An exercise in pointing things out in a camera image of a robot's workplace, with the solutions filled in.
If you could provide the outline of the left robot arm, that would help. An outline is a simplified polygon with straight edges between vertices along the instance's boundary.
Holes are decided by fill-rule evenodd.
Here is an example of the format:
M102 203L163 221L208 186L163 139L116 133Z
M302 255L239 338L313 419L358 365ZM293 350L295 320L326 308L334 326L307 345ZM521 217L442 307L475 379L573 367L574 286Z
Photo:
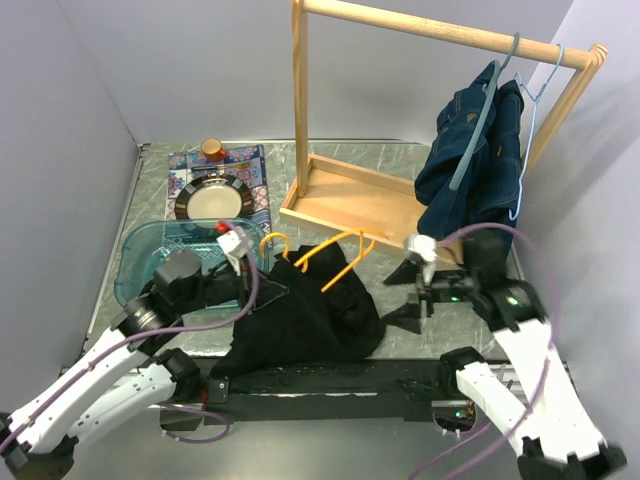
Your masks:
M191 251L173 254L115 318L94 347L47 390L1 418L1 455L17 479L60 479L78 446L146 407L184 402L206 378L169 342L186 314L229 301L229 351L210 380L296 367L336 369L364 362L388 325L340 251L313 260L308 273L279 261L260 271L249 255L230 255L210 271Z

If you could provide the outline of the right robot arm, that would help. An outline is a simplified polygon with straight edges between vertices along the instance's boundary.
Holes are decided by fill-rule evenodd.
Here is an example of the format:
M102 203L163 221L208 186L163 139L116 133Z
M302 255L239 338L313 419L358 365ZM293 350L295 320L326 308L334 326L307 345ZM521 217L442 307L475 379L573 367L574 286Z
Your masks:
M480 229L463 241L463 264L436 268L434 239L413 233L388 285L412 284L407 302L385 320L419 332L437 303L469 302L506 354L525 398L518 397L474 348L440 358L437 388L480 409L516 455L523 479L606 479L623 469L622 448L590 419L555 348L553 324L534 287L507 274L500 234Z

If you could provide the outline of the black garment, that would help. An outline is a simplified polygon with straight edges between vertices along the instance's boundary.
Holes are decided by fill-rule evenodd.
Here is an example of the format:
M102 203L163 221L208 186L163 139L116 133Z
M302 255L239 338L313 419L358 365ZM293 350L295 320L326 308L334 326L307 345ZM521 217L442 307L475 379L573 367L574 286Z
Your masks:
M294 262L311 249L303 245L287 259L277 255L261 275L288 286L289 294L234 324L231 348L211 368L211 377L321 361L353 363L378 348L386 326L357 274L349 271L321 291L347 266L341 247L332 244L313 255L302 272Z

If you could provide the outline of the denim garment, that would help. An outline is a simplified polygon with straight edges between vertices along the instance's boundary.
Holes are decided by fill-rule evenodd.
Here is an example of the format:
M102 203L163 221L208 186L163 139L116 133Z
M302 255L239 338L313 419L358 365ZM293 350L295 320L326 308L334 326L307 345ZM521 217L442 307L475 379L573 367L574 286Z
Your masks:
M485 100L482 87L493 71L492 61L469 86L456 91L438 114L436 139L414 181L416 199L426 207L417 222L417 231L436 240L444 239L465 223L471 188L479 177L480 166L488 159L488 133L496 116L497 88L466 175L456 192L449 190Z

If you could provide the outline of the blue denim skirt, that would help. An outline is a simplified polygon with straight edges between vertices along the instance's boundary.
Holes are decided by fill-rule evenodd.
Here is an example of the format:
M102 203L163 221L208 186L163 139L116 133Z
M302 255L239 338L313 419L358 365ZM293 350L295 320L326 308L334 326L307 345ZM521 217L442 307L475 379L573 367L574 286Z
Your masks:
M499 88L494 123L489 132L489 160L480 181L475 207L478 222L514 227L520 196L521 116L524 109L518 83L506 82Z

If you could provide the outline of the light blue wire hanger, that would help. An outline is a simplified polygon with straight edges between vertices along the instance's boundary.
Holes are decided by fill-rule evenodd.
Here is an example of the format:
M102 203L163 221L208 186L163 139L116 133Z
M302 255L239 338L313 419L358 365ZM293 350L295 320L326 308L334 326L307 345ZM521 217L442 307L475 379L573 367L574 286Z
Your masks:
M521 81L521 77L520 77L519 73L517 73L515 75L515 77L514 77L514 79L518 82L518 85L521 88L521 90L526 94L526 96L531 101L531 120L530 120L530 129L529 129L529 133L528 133L528 137L527 137L527 141L526 141L526 145L525 145L524 154L522 155L521 171L520 171L520 174L519 174L519 177L518 177L516 204L515 204L515 207L513 209L510 209L508 211L508 219L510 221L512 221L512 222L515 222L518 219L518 217L520 215L520 211L521 211L521 205L522 205L522 199L523 199L524 175L525 175L525 173L527 171L527 168L529 166L529 161L530 161L531 152L532 152L532 144L533 144L534 134L536 133L538 107L539 107L539 104L541 102L542 97L545 94L545 90L547 89L547 87L551 83L551 81L553 80L557 70L561 66L562 60L564 59L564 54L565 54L564 45L562 43L558 43L557 46L559 48L558 59L556 60L555 65L550 70L550 73L548 74L547 78L540 85L540 88L536 93L533 93L529 89L529 87L527 85L525 85Z

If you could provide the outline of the grey-blue plastic hanger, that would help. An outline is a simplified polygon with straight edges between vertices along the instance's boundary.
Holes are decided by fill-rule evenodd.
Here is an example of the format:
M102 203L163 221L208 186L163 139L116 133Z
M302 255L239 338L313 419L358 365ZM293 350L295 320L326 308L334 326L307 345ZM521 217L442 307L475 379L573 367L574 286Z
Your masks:
M460 158L460 161L456 167L455 172L453 173L450 183L449 183L449 190L452 192L456 192L459 187L460 184L462 183L462 180L464 179L465 175L466 175L466 171L468 169L468 166L471 162L471 157L475 151L476 145L479 141L480 135L482 133L482 129L484 127L484 125L486 124L486 120L489 114L489 110L491 107L491 104L493 102L493 98L496 92L496 88L497 88L497 83L499 80L499 77L501 75L501 73L503 72L503 70L506 68L506 66L509 64L511 58L513 57L518 45L519 45L519 41L520 41L520 33L516 32L513 35L513 42L511 44L510 50L508 52L508 54L506 55L504 62L500 63L497 60L493 61L493 66L494 66L494 71L493 74L489 80L489 82L487 84L485 84L482 87L483 92L485 93L485 100L484 103L482 105L482 109L480 111L478 120L476 122L476 125L474 127L473 133L471 135L470 141L467 144L467 147L462 155L462 157Z

